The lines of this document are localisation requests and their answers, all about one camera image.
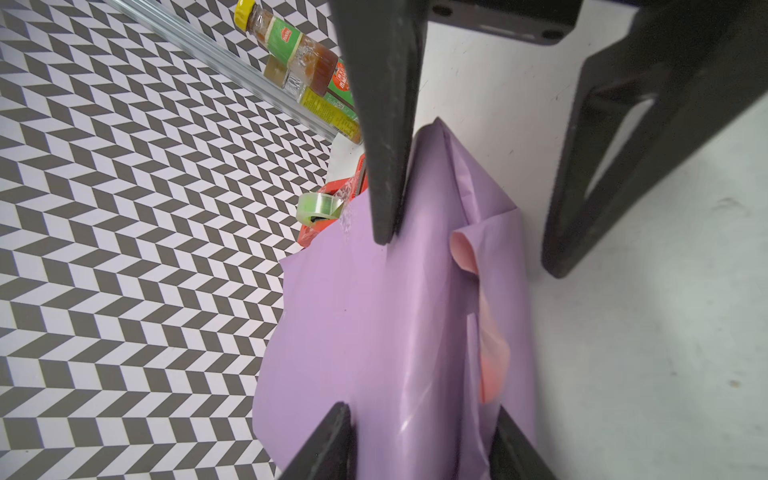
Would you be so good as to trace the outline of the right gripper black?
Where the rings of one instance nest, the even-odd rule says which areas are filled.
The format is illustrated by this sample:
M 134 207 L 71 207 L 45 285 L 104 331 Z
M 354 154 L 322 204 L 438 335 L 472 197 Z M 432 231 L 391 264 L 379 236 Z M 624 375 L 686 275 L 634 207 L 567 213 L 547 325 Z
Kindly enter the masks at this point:
M 537 45 L 574 28 L 582 0 L 432 1 L 429 20 Z M 374 241 L 402 219 L 427 1 L 335 0 L 332 23 L 367 156 Z M 763 1 L 640 1 L 628 34 L 580 71 L 541 261 L 567 276 L 649 190 L 767 90 Z

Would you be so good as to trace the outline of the pink wrapping paper sheet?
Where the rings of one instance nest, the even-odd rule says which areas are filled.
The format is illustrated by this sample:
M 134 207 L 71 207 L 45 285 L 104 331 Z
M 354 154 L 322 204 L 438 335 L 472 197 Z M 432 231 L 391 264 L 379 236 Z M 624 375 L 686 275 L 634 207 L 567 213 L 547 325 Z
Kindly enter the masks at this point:
M 536 438 L 521 212 L 442 121 L 412 161 L 390 243 L 374 241 L 363 193 L 282 262 L 252 413 L 281 474 L 337 402 L 354 479 L 487 479 L 501 407 Z

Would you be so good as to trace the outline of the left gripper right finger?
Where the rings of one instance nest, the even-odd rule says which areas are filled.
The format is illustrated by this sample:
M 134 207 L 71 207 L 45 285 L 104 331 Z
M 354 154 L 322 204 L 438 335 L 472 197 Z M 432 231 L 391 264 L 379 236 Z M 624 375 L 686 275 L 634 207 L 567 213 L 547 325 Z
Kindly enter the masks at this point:
M 489 455 L 491 480 L 556 480 L 522 430 L 501 407 Z

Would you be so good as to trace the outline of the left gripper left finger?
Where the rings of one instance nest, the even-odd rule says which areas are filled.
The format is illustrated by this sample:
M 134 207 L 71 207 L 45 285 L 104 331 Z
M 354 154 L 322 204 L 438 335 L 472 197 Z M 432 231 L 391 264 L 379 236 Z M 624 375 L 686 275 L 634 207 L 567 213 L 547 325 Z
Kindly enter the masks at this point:
M 356 477 L 356 430 L 351 409 L 335 403 L 282 470 L 282 480 L 351 480 Z

